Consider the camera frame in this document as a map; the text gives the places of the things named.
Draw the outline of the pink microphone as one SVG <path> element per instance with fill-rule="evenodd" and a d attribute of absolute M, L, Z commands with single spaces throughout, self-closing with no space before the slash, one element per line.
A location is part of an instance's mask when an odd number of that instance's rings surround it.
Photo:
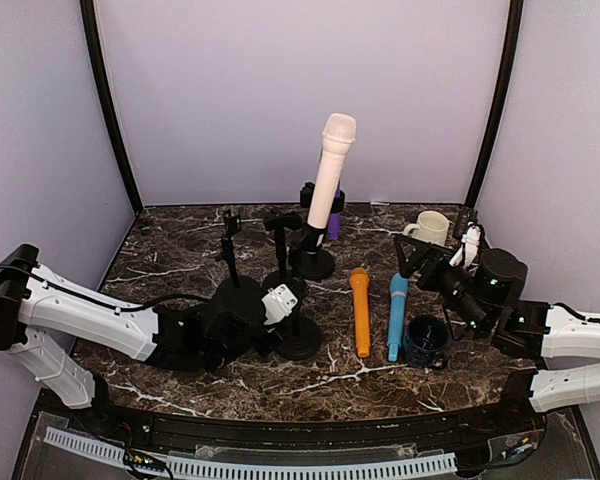
<path fill-rule="evenodd" d="M 335 192 L 346 156 L 356 140 L 356 119 L 344 113 L 332 113 L 322 132 L 322 150 L 307 224 L 316 230 L 327 226 Z"/>

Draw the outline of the black stand of blue microphone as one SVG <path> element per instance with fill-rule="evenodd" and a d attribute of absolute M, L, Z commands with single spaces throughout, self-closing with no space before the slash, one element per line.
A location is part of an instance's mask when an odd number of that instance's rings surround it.
<path fill-rule="evenodd" d="M 234 214 L 231 209 L 223 212 L 224 232 L 221 236 L 221 254 L 218 261 L 224 261 L 228 267 L 231 282 L 234 288 L 240 287 L 240 279 L 236 266 L 233 237 L 242 230 L 241 216 Z"/>

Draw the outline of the purple microphone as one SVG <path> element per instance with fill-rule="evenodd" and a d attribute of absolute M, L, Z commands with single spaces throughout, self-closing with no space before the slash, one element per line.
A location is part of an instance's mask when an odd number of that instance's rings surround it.
<path fill-rule="evenodd" d="M 328 236 L 331 241 L 335 241 L 339 237 L 341 211 L 340 203 L 341 191 L 339 188 L 337 188 L 328 220 Z"/>

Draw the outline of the orange microphone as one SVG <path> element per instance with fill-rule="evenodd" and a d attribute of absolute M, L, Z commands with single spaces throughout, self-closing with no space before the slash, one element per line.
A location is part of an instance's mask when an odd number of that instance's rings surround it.
<path fill-rule="evenodd" d="M 359 358 L 368 358 L 371 353 L 371 331 L 369 311 L 370 278 L 364 268 L 355 268 L 349 283 L 353 295 L 355 340 Z"/>

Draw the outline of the black stand of orange microphone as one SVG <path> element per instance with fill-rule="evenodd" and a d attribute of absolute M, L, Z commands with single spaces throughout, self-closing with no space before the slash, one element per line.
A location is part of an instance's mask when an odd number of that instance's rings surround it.
<path fill-rule="evenodd" d="M 287 229 L 297 231 L 302 227 L 300 215 L 294 211 L 282 212 L 272 208 L 264 217 L 263 223 L 265 230 L 273 233 L 278 269 L 264 278 L 262 288 L 264 290 L 275 289 L 279 285 L 284 284 L 298 298 L 301 298 L 303 294 L 302 281 L 294 275 L 293 267 L 291 270 L 287 268 L 288 251 L 286 242 Z"/>

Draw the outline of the black stand of pink microphone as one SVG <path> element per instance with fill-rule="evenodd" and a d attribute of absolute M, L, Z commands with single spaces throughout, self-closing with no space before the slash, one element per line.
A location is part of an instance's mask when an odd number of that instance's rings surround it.
<path fill-rule="evenodd" d="M 322 342 L 319 326 L 302 310 L 302 303 L 307 295 L 307 284 L 300 274 L 301 255 L 306 251 L 316 252 L 317 238 L 318 231 L 304 223 L 298 239 L 289 247 L 290 270 L 280 280 L 297 300 L 288 317 L 282 343 L 276 349 L 276 353 L 287 360 L 301 361 L 311 358 L 318 352 Z"/>

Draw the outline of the black stand of purple microphone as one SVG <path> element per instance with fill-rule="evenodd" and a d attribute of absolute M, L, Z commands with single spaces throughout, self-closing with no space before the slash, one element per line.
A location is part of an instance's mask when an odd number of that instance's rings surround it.
<path fill-rule="evenodd" d="M 308 209 L 313 197 L 315 185 L 312 182 L 306 182 L 300 190 L 300 206 Z M 341 191 L 340 219 L 345 206 L 345 192 Z M 317 252 L 306 252 L 301 254 L 300 275 L 307 280 L 320 281 L 329 278 L 335 270 L 334 257 L 324 249 Z"/>

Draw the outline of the blue microphone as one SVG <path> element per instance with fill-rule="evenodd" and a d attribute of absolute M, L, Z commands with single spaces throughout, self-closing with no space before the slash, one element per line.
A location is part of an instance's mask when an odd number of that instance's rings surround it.
<path fill-rule="evenodd" d="M 406 303 L 409 293 L 409 281 L 399 273 L 393 275 L 390 286 L 390 309 L 388 322 L 388 361 L 397 362 L 402 346 L 403 330 L 406 315 Z"/>

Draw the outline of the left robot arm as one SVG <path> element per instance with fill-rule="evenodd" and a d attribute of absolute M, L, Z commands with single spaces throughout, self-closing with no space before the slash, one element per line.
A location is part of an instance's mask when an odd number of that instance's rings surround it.
<path fill-rule="evenodd" d="M 106 381 L 79 366 L 50 336 L 64 332 L 155 368 L 214 372 L 249 350 L 266 356 L 283 341 L 285 321 L 299 308 L 286 285 L 263 290 L 240 276 L 195 306 L 168 307 L 170 296 L 127 303 L 81 287 L 37 260 L 22 244 L 0 262 L 0 351 L 15 357 L 100 436 L 121 427 Z"/>

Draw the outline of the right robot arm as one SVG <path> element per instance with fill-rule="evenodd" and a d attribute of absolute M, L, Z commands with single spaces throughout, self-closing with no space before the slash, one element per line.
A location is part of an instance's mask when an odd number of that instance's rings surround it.
<path fill-rule="evenodd" d="M 581 367 L 510 374 L 507 388 L 512 395 L 490 413 L 497 432 L 514 432 L 527 420 L 529 405 L 544 413 L 600 402 L 600 314 L 579 312 L 563 302 L 522 299 L 528 268 L 503 249 L 479 253 L 477 268 L 470 272 L 449 248 L 404 235 L 395 236 L 394 245 L 400 273 L 417 274 L 418 288 L 437 293 L 445 314 L 455 313 L 466 331 L 489 339 L 501 353 L 534 362 L 592 359 Z"/>

